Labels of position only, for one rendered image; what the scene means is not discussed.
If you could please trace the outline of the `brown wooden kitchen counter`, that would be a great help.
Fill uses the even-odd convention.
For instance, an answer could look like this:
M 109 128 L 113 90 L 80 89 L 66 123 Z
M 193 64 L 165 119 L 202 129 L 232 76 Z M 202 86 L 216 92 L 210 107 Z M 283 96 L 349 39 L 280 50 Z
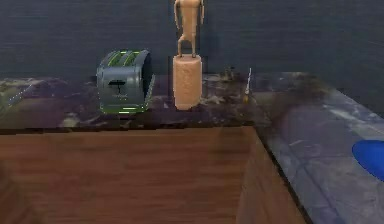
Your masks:
M 178 111 L 98 109 L 96 86 L 0 79 L 0 224 L 384 224 L 384 182 L 354 158 L 384 119 L 301 72 L 203 80 Z

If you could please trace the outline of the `thin pale brown-handled utensil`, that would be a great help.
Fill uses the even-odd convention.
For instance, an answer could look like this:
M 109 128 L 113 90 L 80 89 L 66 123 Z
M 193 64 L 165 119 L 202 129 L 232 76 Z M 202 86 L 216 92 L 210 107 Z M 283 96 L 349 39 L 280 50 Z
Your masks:
M 252 75 L 252 68 L 250 67 L 249 72 L 248 72 L 248 77 L 247 77 L 246 88 L 245 88 L 244 96 L 243 96 L 243 102 L 244 103 L 248 103 L 248 100 L 249 100 L 251 75 Z

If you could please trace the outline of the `blue round plate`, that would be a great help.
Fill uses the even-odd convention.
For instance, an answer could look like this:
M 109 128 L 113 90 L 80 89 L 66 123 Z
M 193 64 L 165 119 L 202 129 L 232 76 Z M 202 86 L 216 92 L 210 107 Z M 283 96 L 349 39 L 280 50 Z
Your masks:
M 368 173 L 384 182 L 384 141 L 360 140 L 353 145 L 352 154 Z

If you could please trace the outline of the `tan wooden figure statue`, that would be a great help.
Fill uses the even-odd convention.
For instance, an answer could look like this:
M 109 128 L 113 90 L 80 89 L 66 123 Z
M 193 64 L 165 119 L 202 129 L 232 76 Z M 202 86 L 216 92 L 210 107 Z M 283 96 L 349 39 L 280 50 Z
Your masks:
M 181 32 L 173 57 L 173 94 L 178 110 L 196 106 L 202 95 L 202 58 L 196 52 L 198 23 L 204 22 L 204 0 L 175 0 L 174 18 Z

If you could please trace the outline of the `grey green toaster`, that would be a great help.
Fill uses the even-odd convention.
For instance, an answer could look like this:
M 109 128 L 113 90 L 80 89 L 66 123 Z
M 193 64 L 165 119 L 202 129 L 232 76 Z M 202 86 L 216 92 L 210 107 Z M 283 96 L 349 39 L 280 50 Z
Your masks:
M 100 110 L 135 114 L 148 109 L 156 76 L 147 49 L 109 52 L 96 70 Z

